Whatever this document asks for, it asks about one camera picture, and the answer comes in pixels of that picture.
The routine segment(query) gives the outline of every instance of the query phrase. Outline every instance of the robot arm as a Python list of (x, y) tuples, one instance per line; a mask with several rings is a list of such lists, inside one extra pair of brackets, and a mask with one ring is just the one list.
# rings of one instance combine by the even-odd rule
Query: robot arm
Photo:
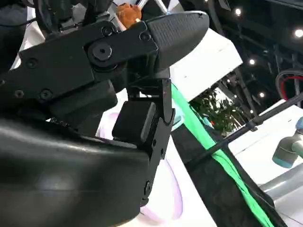
[[(158, 72), (191, 52), (208, 25), (198, 11), (122, 33), (101, 20), (20, 52), (20, 67), (0, 75), (2, 225), (101, 227), (134, 218), (175, 115), (169, 74)], [(115, 140), (94, 137), (125, 87)], [(45, 122), (51, 117), (68, 127)]]

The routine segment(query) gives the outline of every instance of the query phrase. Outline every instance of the red cable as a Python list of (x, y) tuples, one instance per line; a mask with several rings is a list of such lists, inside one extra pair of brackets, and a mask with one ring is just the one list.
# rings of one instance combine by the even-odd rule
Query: red cable
[(302, 80), (303, 81), (303, 77), (301, 76), (292, 76), (292, 77), (287, 77), (284, 80), (282, 80), (281, 84), (280, 84), (280, 89), (281, 89), (281, 94), (283, 96), (283, 99), (287, 100), (287, 96), (286, 96), (286, 92), (284, 90), (284, 83), (285, 81), (289, 80), (289, 79), (298, 79), (298, 80)]

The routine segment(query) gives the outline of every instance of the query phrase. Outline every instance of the black panel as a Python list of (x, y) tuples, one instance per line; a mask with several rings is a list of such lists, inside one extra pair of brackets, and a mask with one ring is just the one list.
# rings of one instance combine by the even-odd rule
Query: black panel
[(3, 227), (107, 227), (140, 212), (149, 164), (136, 146), (0, 118)]

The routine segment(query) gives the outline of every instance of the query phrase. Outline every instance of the black fabric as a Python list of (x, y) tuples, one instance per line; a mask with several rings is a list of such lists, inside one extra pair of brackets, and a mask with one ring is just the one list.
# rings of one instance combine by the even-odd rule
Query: black fabric
[[(204, 127), (214, 140), (219, 141), (223, 139), (214, 129), (208, 126)], [(174, 130), (172, 137), (184, 163), (195, 157), (197, 153), (205, 151), (184, 125)], [(222, 150), (233, 162), (242, 180), (248, 186), (250, 194), (266, 212), (273, 225), (276, 227), (286, 227), (287, 225), (278, 213), (271, 208), (271, 206), (274, 206), (272, 199), (253, 182), (228, 147), (224, 147)], [(261, 226), (250, 211), (234, 180), (227, 175), (222, 166), (212, 157), (205, 158), (203, 163), (195, 168), (187, 166), (187, 170), (201, 199), (218, 227)]]
[(27, 8), (22, 4), (1, 2), (0, 6), (0, 74), (7, 72), (20, 49), (26, 25), (3, 27), (2, 25), (19, 25), (27, 21)]

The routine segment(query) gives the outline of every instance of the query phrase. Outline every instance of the screw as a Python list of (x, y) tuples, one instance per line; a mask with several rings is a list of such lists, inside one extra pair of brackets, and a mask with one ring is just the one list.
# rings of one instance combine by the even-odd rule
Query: screw
[(40, 92), (40, 99), (42, 100), (49, 100), (50, 98), (52, 98), (53, 94), (50, 90), (48, 89), (44, 89)]
[(38, 60), (35, 58), (30, 58), (27, 60), (27, 67), (29, 67), (30, 69), (34, 69), (37, 68), (38, 66)]
[(148, 32), (142, 32), (139, 36), (139, 38), (144, 41), (147, 42), (151, 39), (151, 35)]
[(148, 181), (148, 182), (146, 182), (144, 194), (146, 195), (150, 190), (151, 190), (151, 183)]
[(104, 36), (110, 36), (113, 33), (113, 29), (111, 27), (103, 27), (101, 32)]
[(106, 61), (112, 56), (112, 48), (106, 43), (100, 43), (94, 47), (92, 54), (96, 59)]
[(22, 98), (24, 96), (24, 92), (22, 90), (16, 90), (15, 91), (15, 97), (16, 98)]

